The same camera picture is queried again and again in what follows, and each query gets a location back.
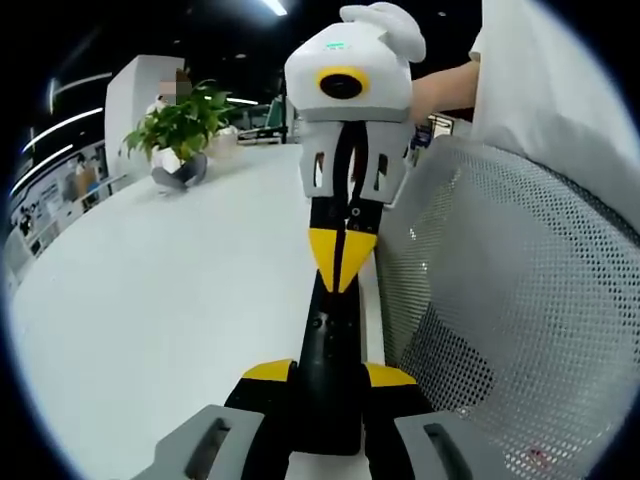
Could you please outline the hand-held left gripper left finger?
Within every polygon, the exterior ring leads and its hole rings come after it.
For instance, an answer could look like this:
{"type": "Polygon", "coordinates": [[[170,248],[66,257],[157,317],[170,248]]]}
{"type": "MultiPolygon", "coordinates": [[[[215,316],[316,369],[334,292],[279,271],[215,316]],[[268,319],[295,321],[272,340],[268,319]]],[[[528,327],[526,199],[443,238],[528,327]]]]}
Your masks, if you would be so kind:
{"type": "Polygon", "coordinates": [[[208,405],[162,438],[137,479],[283,479],[296,362],[246,371],[222,405],[208,405]]]}

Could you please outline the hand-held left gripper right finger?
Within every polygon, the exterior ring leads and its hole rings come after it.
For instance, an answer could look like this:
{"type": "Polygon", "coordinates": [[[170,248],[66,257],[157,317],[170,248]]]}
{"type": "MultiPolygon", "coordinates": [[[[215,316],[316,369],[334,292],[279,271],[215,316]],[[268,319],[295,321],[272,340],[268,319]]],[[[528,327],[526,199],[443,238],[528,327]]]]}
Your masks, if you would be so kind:
{"type": "Polygon", "coordinates": [[[366,363],[364,450],[373,479],[503,479],[504,456],[472,423],[436,411],[404,371],[366,363]]]}

